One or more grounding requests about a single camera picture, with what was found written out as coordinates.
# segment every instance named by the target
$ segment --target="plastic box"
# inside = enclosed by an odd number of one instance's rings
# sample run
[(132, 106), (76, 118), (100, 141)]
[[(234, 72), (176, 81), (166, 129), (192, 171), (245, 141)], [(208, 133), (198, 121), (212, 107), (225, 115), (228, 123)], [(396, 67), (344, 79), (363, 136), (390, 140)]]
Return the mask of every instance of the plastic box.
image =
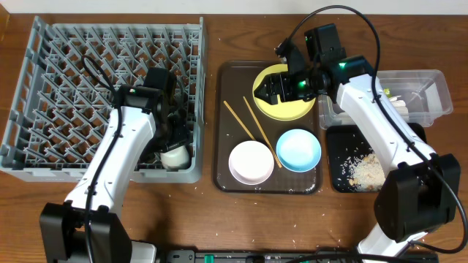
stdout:
[[(439, 70), (381, 71), (377, 76), (382, 87), (390, 90), (391, 96), (401, 96), (399, 99), (405, 102), (408, 113), (401, 116), (408, 123), (429, 127), (436, 118), (453, 112), (447, 83)], [(343, 112), (328, 96), (320, 96), (319, 119), (322, 129), (355, 124)]]
[(203, 165), (203, 99), (207, 33), (200, 24), (54, 24), (36, 17), (0, 148), (0, 170), (26, 181), (75, 182), (84, 175), (107, 128), (112, 97), (84, 74), (81, 54), (98, 58), (116, 88), (143, 84), (149, 67), (177, 75), (183, 100), (189, 169), (167, 171), (159, 155), (139, 163), (132, 180), (194, 183)]

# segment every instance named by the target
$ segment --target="white wall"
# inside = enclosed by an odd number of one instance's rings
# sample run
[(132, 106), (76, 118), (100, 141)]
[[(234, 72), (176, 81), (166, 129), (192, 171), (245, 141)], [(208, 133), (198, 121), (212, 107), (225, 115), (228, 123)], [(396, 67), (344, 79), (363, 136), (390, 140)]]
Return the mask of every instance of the white wall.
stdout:
[(468, 15), (468, 0), (0, 0), (0, 3), (10, 13), (303, 14), (330, 4), (346, 4), (365, 14)]

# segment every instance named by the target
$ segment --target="wire grid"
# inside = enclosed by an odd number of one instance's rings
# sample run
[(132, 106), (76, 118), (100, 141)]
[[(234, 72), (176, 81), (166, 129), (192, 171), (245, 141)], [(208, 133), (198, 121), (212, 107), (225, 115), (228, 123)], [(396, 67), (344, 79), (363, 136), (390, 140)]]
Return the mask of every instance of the wire grid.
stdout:
[[(112, 110), (112, 95), (92, 80), (80, 62), (93, 57), (114, 86), (142, 85), (149, 67), (177, 76), (175, 99), (187, 111), (193, 137), (199, 31), (166, 28), (89, 26), (46, 31), (40, 48), (44, 85), (26, 152), (26, 167), (87, 168), (96, 153)], [(159, 155), (137, 169), (162, 169)]]

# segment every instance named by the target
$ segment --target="brown tray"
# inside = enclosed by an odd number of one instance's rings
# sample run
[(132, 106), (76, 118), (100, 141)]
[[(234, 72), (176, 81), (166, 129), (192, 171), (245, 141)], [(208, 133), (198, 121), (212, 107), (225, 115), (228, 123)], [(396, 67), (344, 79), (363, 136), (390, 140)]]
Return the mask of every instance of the brown tray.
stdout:
[(252, 97), (252, 85), (266, 67), (276, 64), (264, 61), (228, 61), (224, 63), (217, 80), (217, 122), (214, 153), (213, 182), (222, 191), (258, 194), (312, 194), (322, 185), (321, 163), (309, 172), (291, 172), (275, 164), (273, 173), (265, 182), (248, 186), (238, 182), (230, 173), (228, 159), (233, 148), (250, 140), (249, 135), (224, 106), (227, 101), (249, 131), (259, 142), (264, 142), (244, 99), (249, 101), (273, 149), (279, 137), (291, 129), (305, 129), (319, 138), (318, 103), (304, 117), (295, 121), (277, 121), (263, 114)]

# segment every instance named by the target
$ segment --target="chopstick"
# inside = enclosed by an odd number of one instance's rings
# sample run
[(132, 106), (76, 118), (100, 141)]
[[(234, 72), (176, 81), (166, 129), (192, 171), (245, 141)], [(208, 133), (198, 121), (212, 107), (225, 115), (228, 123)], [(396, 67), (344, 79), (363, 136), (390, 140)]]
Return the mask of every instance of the chopstick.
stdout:
[(256, 141), (254, 136), (250, 133), (250, 131), (247, 129), (247, 127), (244, 125), (241, 119), (237, 116), (237, 114), (234, 113), (234, 110), (231, 108), (231, 106), (229, 106), (229, 104), (226, 101), (224, 101), (224, 105), (226, 105), (227, 109), (234, 115), (234, 118), (237, 120), (237, 122), (239, 122), (242, 128), (244, 128), (244, 131), (246, 131), (246, 133), (250, 136), (250, 139)]
[(249, 104), (249, 102), (247, 101), (246, 97), (244, 97), (244, 101), (246, 102), (247, 107), (249, 108), (250, 114), (252, 114), (252, 117), (253, 117), (253, 119), (255, 120), (255, 123), (257, 124), (258, 129), (259, 129), (260, 132), (262, 133), (263, 139), (266, 141), (266, 144), (267, 144), (268, 147), (270, 148), (271, 153), (273, 154), (273, 157), (275, 158), (276, 163), (278, 164), (279, 168), (282, 168), (282, 165), (281, 165), (281, 162), (280, 162), (279, 159), (278, 159), (278, 156), (276, 155), (275, 151), (273, 150), (273, 147), (271, 147), (270, 141), (269, 141), (268, 138), (266, 137), (266, 134), (265, 134), (265, 132), (263, 131), (262, 126), (261, 126), (260, 123), (258, 122), (257, 116), (255, 116), (255, 113), (254, 113), (254, 111), (252, 110), (252, 108), (250, 107), (250, 104)]

